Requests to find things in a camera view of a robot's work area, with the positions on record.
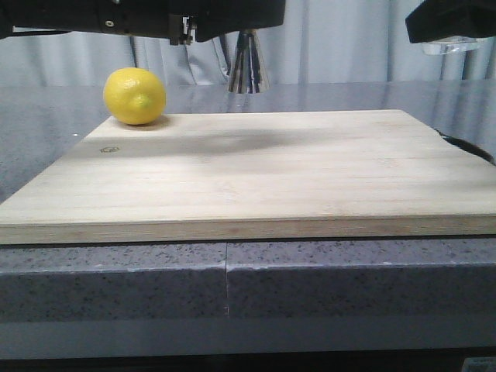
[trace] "granite countertop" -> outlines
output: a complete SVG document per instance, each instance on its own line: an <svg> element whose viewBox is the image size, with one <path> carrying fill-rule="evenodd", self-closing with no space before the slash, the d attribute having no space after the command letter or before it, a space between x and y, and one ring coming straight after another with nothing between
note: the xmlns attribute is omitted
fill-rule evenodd
<svg viewBox="0 0 496 372"><path fill-rule="evenodd" d="M108 117L0 88L0 202ZM168 87L167 111L402 109L496 156L496 81ZM0 246L0 359L496 346L493 236Z"/></svg>

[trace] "yellow lemon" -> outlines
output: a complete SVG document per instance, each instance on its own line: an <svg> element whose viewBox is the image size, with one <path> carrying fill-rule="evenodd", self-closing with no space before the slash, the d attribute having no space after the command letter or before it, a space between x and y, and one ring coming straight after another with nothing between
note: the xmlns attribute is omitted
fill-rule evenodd
<svg viewBox="0 0 496 372"><path fill-rule="evenodd" d="M165 108L165 87L158 76L148 70L121 68L108 76L103 100L120 122L147 124L157 119Z"/></svg>

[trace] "bamboo cutting board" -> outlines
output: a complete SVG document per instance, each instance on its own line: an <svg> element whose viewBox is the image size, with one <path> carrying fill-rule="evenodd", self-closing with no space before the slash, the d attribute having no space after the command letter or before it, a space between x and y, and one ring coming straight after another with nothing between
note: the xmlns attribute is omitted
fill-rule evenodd
<svg viewBox="0 0 496 372"><path fill-rule="evenodd" d="M496 233L496 167L396 110L103 122L0 205L0 243Z"/></svg>

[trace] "silver cone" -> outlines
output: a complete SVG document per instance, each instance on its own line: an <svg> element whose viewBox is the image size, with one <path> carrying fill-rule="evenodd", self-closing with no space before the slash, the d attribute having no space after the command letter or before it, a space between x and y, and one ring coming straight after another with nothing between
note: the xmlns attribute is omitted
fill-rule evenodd
<svg viewBox="0 0 496 372"><path fill-rule="evenodd" d="M234 93L261 93L269 88L267 71L255 29L239 32L232 70L229 73L229 91Z"/></svg>

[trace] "gray curtain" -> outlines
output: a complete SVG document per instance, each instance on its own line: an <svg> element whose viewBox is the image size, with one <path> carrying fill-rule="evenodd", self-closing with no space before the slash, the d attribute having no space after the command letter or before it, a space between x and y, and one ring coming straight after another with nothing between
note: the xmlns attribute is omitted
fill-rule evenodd
<svg viewBox="0 0 496 372"><path fill-rule="evenodd" d="M272 84L485 79L496 47L427 56L405 17L421 0L288 0L283 26L259 31ZM98 85L138 66L165 84L225 84L236 34L190 46L143 37L70 33L0 40L0 86Z"/></svg>

